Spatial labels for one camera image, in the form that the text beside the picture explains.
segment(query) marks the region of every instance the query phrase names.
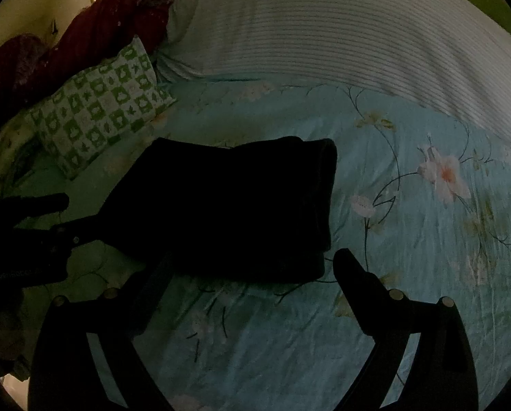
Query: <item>wrinkled fabric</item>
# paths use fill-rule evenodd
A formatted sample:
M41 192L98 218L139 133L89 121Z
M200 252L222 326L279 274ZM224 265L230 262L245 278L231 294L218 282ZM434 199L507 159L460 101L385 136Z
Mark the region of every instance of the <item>wrinkled fabric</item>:
M139 36L151 53L166 35L172 0L97 0L51 49L33 35L0 47L0 128L19 109L51 95L76 73L115 56Z

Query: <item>bed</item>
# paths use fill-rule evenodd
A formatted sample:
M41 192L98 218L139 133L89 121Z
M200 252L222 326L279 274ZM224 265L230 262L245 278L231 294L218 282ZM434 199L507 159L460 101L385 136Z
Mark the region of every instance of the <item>bed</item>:
M73 181L39 152L7 188L71 199L25 226L97 212L156 137L226 147L329 137L338 150L324 277L175 277L134 340L175 409L333 409L372 347L333 277L343 247L411 299L455 300L484 409L511 376L511 35L465 0L175 0L155 69L171 108ZM25 291L26 358L51 298L95 298L141 268L101 242L76 249L67 281ZM124 405L97 336L89 342L107 395ZM416 343L383 404L399 396Z

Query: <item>green object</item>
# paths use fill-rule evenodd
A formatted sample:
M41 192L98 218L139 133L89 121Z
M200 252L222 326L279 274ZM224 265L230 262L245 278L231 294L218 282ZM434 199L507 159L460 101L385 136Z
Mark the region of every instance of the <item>green object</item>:
M511 9L504 0L468 0L511 34Z
M127 131L137 132L175 99L156 86L138 37L114 59L79 72L25 118L72 179Z

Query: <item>checkered pattern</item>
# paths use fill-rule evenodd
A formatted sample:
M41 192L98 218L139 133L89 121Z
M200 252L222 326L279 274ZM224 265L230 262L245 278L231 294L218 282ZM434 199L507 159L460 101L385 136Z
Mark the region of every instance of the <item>checkered pattern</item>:
M138 37L114 59L79 72L32 106L26 119L68 178L81 173L127 130L138 131L175 99L156 86Z

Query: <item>green and white cloth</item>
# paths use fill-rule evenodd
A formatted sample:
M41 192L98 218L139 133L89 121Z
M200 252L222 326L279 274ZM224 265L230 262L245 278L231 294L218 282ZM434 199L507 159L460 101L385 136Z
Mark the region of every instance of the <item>green and white cloth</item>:
M141 40L117 57L79 72L32 106L26 119L68 178L74 178L126 131L138 131L175 99L156 86Z

